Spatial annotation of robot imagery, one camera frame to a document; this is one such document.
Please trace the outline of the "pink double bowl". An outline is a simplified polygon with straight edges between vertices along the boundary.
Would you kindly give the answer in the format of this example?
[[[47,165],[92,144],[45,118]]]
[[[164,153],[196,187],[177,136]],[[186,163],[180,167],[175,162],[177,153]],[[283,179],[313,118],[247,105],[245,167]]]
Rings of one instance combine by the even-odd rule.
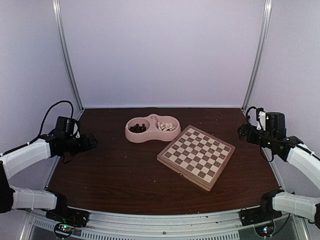
[[[175,130],[160,131],[157,128],[157,122],[173,123]],[[145,124],[146,131],[142,133],[133,133],[129,131],[130,126],[135,124]],[[129,120],[125,126],[125,137],[133,143],[143,143],[150,140],[160,140],[164,142],[171,142],[175,137],[181,133],[180,122],[172,116],[161,116],[157,114],[150,114],[146,117],[136,117]]]

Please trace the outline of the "wooden chess board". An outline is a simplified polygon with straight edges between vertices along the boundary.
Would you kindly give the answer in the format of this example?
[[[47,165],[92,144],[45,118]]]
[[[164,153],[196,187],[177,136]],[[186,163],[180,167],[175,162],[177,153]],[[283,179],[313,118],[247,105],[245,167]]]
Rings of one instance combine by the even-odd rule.
[[[188,125],[157,155],[157,160],[209,192],[235,149],[233,145]]]

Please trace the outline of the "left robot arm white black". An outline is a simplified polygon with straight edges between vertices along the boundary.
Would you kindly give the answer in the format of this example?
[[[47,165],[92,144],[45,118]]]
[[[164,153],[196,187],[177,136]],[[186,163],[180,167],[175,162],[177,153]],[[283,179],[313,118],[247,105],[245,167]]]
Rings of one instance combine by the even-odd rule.
[[[81,134],[80,122],[73,118],[59,116],[55,128],[48,134],[41,134],[35,140],[8,150],[0,155],[0,211],[11,210],[52,211],[61,222],[72,218],[67,198],[60,193],[46,190],[31,190],[14,187],[9,179],[24,169],[66,153],[78,153],[95,149],[98,141],[92,133]]]

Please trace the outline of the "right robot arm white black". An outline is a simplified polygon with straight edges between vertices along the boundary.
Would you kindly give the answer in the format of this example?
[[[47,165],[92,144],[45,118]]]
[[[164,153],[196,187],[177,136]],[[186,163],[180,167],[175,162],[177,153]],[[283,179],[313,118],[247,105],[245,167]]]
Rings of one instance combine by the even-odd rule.
[[[320,158],[296,136],[287,136],[286,117],[281,112],[256,109],[257,126],[247,122],[238,129],[241,141],[267,148],[272,156],[297,168],[316,186],[320,186]],[[262,195],[256,210],[259,220],[266,221],[275,213],[287,212],[320,225],[320,199],[273,190]]]

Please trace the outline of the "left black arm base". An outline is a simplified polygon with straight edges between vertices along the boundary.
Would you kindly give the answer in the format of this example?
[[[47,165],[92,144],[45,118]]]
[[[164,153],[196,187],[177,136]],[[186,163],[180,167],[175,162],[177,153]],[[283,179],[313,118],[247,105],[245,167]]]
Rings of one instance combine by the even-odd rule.
[[[53,227],[53,233],[60,239],[69,238],[76,229],[87,226],[90,213],[85,210],[67,208],[66,212],[58,210],[45,210],[45,217],[56,221]]]

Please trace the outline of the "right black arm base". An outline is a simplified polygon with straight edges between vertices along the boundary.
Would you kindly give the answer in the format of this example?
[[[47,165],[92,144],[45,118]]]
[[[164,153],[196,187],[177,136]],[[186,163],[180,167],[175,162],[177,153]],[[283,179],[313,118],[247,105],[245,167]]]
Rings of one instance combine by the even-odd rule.
[[[275,210],[265,210],[258,206],[242,208],[238,215],[243,227],[252,225],[259,237],[268,238],[276,232],[275,219],[280,218],[282,213]]]

